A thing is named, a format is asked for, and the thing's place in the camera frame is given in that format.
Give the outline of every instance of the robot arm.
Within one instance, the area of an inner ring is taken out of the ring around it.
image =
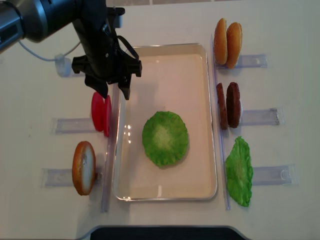
[[[72,22],[85,55],[72,69],[85,73],[85,84],[104,98],[108,84],[118,83],[125,99],[131,76],[141,76],[138,54],[115,27],[124,8],[107,7],[105,0],[8,0],[0,2],[0,53],[20,39],[40,42]],[[122,51],[119,40],[133,57]]]

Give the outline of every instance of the cable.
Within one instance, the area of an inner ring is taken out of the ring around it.
[[[55,58],[45,58],[42,56],[39,56],[38,54],[34,53],[33,51],[31,51],[26,45],[24,45],[20,40],[18,41],[18,43],[21,45],[21,47],[23,47],[27,52],[29,52],[30,54],[32,54],[33,56],[35,56],[38,59],[41,59],[43,61],[46,62],[54,62],[56,61]],[[67,56],[69,55],[71,52],[73,52],[78,46],[80,45],[80,42],[78,42],[71,50],[67,51],[65,54],[63,54],[63,56]]]

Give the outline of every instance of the tomato slice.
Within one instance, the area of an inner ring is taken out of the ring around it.
[[[104,114],[103,114],[103,132],[104,136],[107,138],[109,137],[110,133],[110,121],[111,121],[111,112],[112,112],[112,107],[111,107],[111,99],[110,96],[108,95],[104,101],[104,108],[103,108]]]
[[[91,101],[91,116],[94,128],[98,132],[102,132],[104,130],[104,105],[103,97],[98,92],[95,92]]]

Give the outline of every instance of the white table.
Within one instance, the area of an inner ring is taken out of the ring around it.
[[[271,67],[263,74],[244,70],[234,79],[242,84],[246,109],[282,106],[286,114],[284,127],[260,136],[270,139],[279,131],[273,141],[265,141],[268,156],[255,159],[254,165],[295,164],[299,185],[253,187],[247,209],[232,200],[232,209],[225,210],[219,152],[218,193],[210,201],[127,203],[112,196],[109,212],[100,213],[94,194],[89,198],[73,188],[40,188],[41,168],[71,168],[79,141],[88,140],[97,153],[105,153],[101,134],[50,135],[52,117],[89,117],[93,90],[83,78],[58,77],[53,63],[34,58],[19,45],[4,52],[0,239],[76,239],[97,227],[115,225],[230,226],[250,239],[320,239],[319,9],[318,1],[295,0],[133,6],[126,8],[123,28],[117,31],[136,46],[202,44],[211,87],[210,37],[220,18],[241,23],[243,54],[270,56]],[[53,57],[77,41],[68,25],[40,44],[26,44],[43,57]],[[79,47],[71,56],[82,54]],[[218,127],[215,122],[215,139]],[[250,142],[252,157],[259,154],[255,145]]]

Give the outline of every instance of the rectangular tray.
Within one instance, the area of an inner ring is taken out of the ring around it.
[[[124,201],[205,200],[217,191],[207,54],[200,44],[136,47],[142,77],[131,80],[130,99],[119,95],[112,191]],[[159,168],[142,145],[146,121],[157,111],[182,118],[189,148],[177,164]]]

